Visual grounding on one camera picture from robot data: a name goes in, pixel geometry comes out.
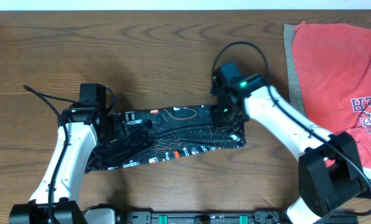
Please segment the black orange-patterned jersey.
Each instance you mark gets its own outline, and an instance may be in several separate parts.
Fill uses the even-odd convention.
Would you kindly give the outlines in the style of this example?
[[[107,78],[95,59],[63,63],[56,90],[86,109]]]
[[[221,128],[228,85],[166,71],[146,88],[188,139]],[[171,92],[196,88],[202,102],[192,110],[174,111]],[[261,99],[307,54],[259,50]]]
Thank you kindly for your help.
[[[213,105],[179,106],[122,113],[129,137],[99,142],[85,171],[115,170],[169,161],[217,149],[246,146],[245,129],[218,131],[210,115]]]

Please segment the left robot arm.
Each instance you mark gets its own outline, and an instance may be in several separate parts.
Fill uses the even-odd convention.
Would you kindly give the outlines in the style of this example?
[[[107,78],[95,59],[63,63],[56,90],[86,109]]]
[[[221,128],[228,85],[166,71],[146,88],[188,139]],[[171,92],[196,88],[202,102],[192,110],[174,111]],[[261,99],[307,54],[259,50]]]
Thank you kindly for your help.
[[[15,204],[9,223],[120,223],[123,215],[113,205],[83,212],[78,206],[81,184],[92,151],[127,138],[125,122],[110,114],[108,87],[80,86],[80,97],[57,113],[58,138],[45,175],[29,202]]]

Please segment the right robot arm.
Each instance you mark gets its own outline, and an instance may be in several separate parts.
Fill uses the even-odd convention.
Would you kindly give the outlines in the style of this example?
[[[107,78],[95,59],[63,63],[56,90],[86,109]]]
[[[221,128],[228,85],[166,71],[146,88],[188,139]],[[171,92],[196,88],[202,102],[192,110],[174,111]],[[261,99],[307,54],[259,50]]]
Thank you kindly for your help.
[[[366,191],[353,137],[332,134],[304,117],[258,74],[246,77],[233,62],[213,71],[217,131],[235,134],[253,119],[273,134],[298,162],[300,197],[286,210],[283,223],[319,223],[334,210]]]

